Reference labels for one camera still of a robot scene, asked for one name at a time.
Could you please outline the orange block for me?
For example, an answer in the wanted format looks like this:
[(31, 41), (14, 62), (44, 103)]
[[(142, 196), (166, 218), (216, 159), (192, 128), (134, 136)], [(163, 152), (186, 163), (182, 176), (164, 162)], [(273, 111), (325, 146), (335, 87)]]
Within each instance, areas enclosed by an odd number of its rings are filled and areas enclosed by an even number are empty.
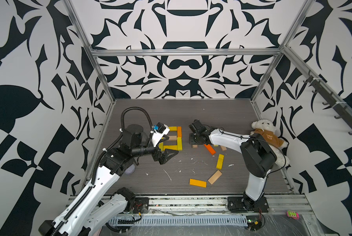
[(209, 151), (211, 155), (215, 155), (216, 151), (211, 145), (204, 144), (204, 147)]
[(178, 138), (182, 137), (182, 128), (180, 126), (177, 127), (177, 137)]

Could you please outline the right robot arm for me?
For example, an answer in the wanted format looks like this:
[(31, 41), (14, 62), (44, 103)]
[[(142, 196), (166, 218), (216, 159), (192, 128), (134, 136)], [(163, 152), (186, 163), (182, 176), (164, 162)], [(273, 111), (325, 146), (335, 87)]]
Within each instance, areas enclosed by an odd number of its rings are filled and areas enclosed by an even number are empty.
[(254, 207), (264, 196), (264, 188), (269, 174), (277, 161), (282, 169), (288, 164), (288, 159), (281, 149), (287, 144), (275, 144), (271, 141), (265, 129), (270, 124), (259, 127), (250, 135), (240, 135), (224, 131), (217, 127), (206, 126), (200, 120), (194, 120), (189, 125), (191, 130), (189, 142), (192, 145), (219, 145), (235, 150), (242, 154), (249, 179), (243, 194), (245, 209)]

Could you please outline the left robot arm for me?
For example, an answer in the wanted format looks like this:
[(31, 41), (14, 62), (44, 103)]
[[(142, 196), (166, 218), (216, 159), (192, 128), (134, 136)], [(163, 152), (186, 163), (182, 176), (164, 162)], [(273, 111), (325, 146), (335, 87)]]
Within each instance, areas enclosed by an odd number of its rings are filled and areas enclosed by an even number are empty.
[[(125, 126), (125, 115), (133, 110), (141, 111), (146, 116), (150, 126), (147, 137), (142, 126)], [(136, 195), (125, 187), (117, 190), (106, 204), (99, 206), (98, 203), (127, 169), (138, 165), (139, 157), (151, 155), (155, 162), (164, 165), (178, 154), (176, 150), (162, 150), (159, 147), (160, 143), (169, 139), (170, 128), (163, 123), (153, 124), (145, 109), (125, 109), (120, 122), (120, 135), (99, 155), (90, 181), (56, 219), (42, 223), (39, 227), (42, 236), (92, 236), (114, 216), (133, 209)]]

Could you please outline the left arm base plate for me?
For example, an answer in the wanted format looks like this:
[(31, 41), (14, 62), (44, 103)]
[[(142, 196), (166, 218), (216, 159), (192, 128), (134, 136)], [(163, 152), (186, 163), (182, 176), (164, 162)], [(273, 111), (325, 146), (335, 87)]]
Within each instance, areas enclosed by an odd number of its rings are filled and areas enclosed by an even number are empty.
[(133, 213), (148, 213), (148, 206), (149, 206), (149, 198), (148, 197), (136, 197), (134, 206), (133, 206)]

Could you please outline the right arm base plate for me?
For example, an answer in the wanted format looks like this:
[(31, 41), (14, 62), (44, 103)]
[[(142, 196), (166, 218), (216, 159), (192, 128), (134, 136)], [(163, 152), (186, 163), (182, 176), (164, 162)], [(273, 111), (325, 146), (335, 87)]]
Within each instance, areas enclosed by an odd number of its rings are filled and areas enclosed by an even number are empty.
[(255, 213), (267, 213), (269, 209), (269, 204), (267, 199), (262, 196), (257, 201), (251, 198), (244, 197), (228, 197), (227, 208), (233, 213), (243, 213), (243, 212), (255, 212)]

